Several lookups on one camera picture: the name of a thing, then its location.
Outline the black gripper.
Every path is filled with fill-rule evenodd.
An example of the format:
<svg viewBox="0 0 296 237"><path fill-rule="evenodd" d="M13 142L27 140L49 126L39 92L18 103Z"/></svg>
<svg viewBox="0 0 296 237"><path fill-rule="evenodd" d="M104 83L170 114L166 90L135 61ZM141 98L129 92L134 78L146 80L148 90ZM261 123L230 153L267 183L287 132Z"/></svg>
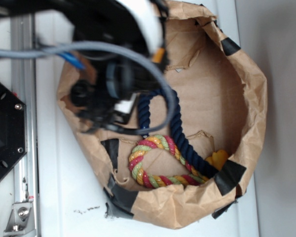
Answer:
<svg viewBox="0 0 296 237"><path fill-rule="evenodd" d="M101 128L116 133L150 133L169 123L169 117L166 117L155 127L122 127L129 121L139 92L147 94L161 89L169 101L169 85L161 74L168 60L165 48L157 50L151 63L131 50L120 54L83 50L80 54L96 70L96 75L79 79L70 93L71 102L79 108L76 116L90 122L84 133L93 133Z"/></svg>

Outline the black white robot arm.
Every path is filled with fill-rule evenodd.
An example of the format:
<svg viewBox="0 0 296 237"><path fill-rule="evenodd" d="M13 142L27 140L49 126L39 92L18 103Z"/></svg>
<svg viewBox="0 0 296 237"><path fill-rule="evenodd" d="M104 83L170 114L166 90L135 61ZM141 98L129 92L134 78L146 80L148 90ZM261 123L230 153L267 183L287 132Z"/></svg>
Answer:
<svg viewBox="0 0 296 237"><path fill-rule="evenodd" d="M165 21L169 9L162 0L0 0L0 18L55 10L74 26L73 42L49 46L37 42L33 49L0 49L0 58L36 59L57 55L82 74L87 67L95 75L79 79L69 94L76 116L90 122L88 132L106 129L128 135L144 135L169 124L174 96L163 72L168 65ZM119 104L132 104L139 93L165 92L168 111L154 127L125 128L130 112Z"/></svg>

